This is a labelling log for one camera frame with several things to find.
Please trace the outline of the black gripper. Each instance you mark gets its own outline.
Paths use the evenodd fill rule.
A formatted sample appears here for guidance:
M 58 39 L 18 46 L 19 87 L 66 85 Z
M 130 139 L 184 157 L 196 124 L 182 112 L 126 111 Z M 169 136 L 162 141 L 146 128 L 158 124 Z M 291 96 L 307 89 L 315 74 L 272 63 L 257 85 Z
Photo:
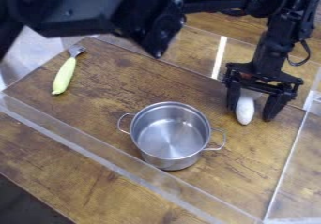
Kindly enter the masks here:
M 241 97 L 241 89 L 269 94 L 264 107 L 262 118 L 272 121 L 288 103 L 296 98 L 300 86 L 304 84 L 301 78 L 280 72 L 277 77 L 269 77 L 256 73 L 253 63 L 228 63 L 224 84 L 228 87 L 228 108 L 236 110 Z

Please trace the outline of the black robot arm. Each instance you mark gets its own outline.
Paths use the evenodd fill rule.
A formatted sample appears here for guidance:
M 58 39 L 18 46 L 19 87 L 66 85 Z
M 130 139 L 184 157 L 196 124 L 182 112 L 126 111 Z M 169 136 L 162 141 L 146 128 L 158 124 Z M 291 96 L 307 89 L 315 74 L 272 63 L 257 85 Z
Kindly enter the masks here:
M 192 13 L 221 12 L 264 18 L 264 32 L 246 64 L 230 63 L 224 83 L 228 106 L 236 108 L 245 89 L 268 94 L 262 117 L 272 120 L 296 98 L 303 80 L 285 73 L 296 45 L 315 28 L 321 0 L 0 0 L 0 59 L 23 28 L 43 37 L 113 33 L 161 57 Z

